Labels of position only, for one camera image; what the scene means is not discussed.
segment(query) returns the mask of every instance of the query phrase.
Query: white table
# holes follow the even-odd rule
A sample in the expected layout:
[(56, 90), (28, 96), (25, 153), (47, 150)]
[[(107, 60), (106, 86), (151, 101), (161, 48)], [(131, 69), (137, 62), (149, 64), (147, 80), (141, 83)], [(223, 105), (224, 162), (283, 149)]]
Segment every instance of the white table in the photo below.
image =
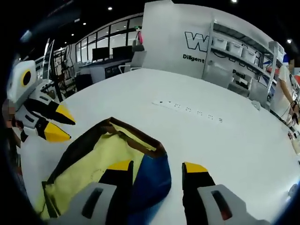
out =
[[(221, 117), (223, 123), (152, 104), (168, 100)], [(272, 221), (300, 179), (297, 156), (287, 127), (266, 110), (229, 90), (184, 75), (139, 69), (96, 83), (67, 98), (76, 125), (61, 125), (72, 140), (48, 143), (30, 137), (22, 145), (22, 170), (32, 203), (67, 146), (96, 123), (111, 116), (165, 147), (172, 188), (152, 224), (186, 224), (182, 205), (184, 161), (201, 164), (216, 184), (224, 184), (247, 204), (257, 219)]]

